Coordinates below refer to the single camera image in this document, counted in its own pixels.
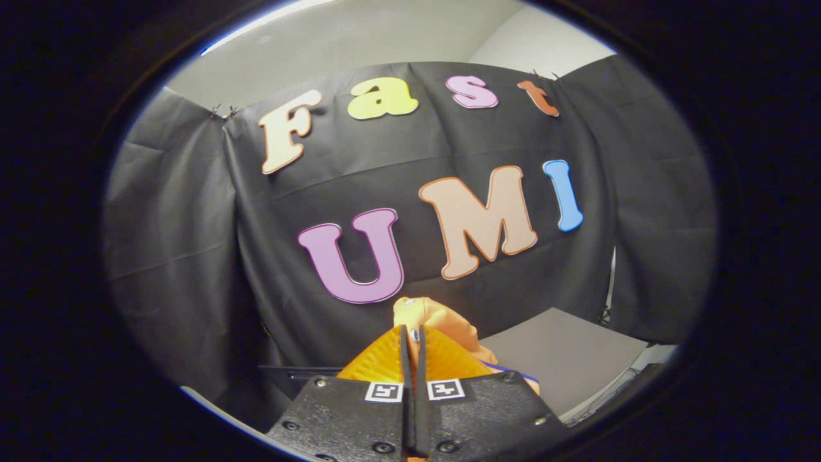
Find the orange plush toy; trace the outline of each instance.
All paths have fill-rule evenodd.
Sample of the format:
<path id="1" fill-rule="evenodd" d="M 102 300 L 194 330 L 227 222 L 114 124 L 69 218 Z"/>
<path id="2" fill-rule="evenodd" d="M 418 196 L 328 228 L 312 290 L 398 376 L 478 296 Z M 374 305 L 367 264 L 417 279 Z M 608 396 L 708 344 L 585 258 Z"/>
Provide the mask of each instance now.
<path id="1" fill-rule="evenodd" d="M 459 313 L 451 308 L 442 305 L 428 297 L 408 298 L 402 297 L 393 304 L 393 325 L 407 326 L 408 332 L 419 330 L 422 325 L 440 330 L 443 334 L 455 340 L 462 348 L 468 350 L 474 358 L 483 362 L 493 372 L 506 371 L 501 367 L 495 367 L 496 356 L 489 349 L 479 344 L 479 336 L 476 327 L 471 325 Z M 419 347 L 410 348 L 410 360 L 414 366 L 419 363 Z M 525 377 L 525 380 L 539 394 L 539 383 Z"/>

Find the orange object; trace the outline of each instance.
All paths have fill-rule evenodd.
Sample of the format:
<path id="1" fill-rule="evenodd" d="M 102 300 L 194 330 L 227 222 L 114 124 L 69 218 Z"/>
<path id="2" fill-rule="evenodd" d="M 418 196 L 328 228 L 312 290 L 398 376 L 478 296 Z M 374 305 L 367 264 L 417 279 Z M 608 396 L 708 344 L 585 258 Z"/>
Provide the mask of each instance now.
<path id="1" fill-rule="evenodd" d="M 497 363 L 493 352 L 479 344 L 479 336 L 474 326 L 459 313 L 430 298 L 399 298 L 393 304 L 393 325 L 402 324 L 408 326 L 408 333 L 418 330 L 422 325 L 435 327 L 454 339 L 479 361 L 485 361 L 488 364 Z M 418 362 L 417 351 L 418 349 L 410 349 L 414 364 Z"/>
<path id="2" fill-rule="evenodd" d="M 482 364 L 454 339 L 430 326 L 422 326 L 427 355 L 425 380 L 467 379 L 486 376 L 493 371 Z"/>
<path id="3" fill-rule="evenodd" d="M 376 339 L 342 369 L 338 378 L 402 383 L 401 330 L 396 326 Z"/>

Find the white wall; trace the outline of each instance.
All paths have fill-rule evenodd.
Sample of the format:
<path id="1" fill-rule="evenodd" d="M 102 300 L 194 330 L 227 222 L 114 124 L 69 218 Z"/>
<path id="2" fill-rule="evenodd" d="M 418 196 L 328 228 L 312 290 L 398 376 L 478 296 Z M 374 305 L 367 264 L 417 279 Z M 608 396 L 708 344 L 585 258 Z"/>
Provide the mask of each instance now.
<path id="1" fill-rule="evenodd" d="M 612 53 L 516 0 L 335 0 L 192 59 L 167 86 L 205 108 L 221 104 L 224 115 L 297 82 L 386 62 L 479 62 L 551 77 Z"/>
<path id="2" fill-rule="evenodd" d="M 205 108 L 244 107 L 297 82 L 387 62 L 466 62 L 516 0 L 336 0 L 193 59 L 168 84 Z"/>
<path id="3" fill-rule="evenodd" d="M 554 78 L 615 52 L 557 16 L 524 7 L 476 50 L 470 62 L 508 67 Z"/>

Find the screw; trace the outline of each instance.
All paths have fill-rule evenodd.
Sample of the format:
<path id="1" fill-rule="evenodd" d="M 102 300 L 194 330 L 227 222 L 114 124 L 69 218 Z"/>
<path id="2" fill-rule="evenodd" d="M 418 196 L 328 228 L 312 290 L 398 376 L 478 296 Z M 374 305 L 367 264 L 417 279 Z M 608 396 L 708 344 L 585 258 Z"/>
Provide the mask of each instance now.
<path id="1" fill-rule="evenodd" d="M 379 454 L 390 454 L 395 451 L 396 448 L 388 443 L 374 443 L 374 450 Z"/>
<path id="2" fill-rule="evenodd" d="M 456 450 L 459 449 L 459 445 L 457 445 L 453 441 L 442 441 L 441 443 L 439 443 L 439 446 L 436 446 L 436 449 L 438 449 L 439 452 L 450 454 L 452 452 L 456 452 Z"/>

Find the yellow letter a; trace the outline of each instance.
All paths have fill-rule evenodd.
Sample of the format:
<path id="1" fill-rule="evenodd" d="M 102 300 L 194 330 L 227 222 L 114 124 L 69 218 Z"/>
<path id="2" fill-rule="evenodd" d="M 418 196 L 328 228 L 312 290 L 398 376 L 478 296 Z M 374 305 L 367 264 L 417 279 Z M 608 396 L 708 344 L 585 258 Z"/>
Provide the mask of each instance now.
<path id="1" fill-rule="evenodd" d="M 396 77 L 379 77 L 361 82 L 351 89 L 356 98 L 348 104 L 351 117 L 365 120 L 383 115 L 402 115 L 414 112 L 419 101 L 411 98 L 408 84 Z"/>

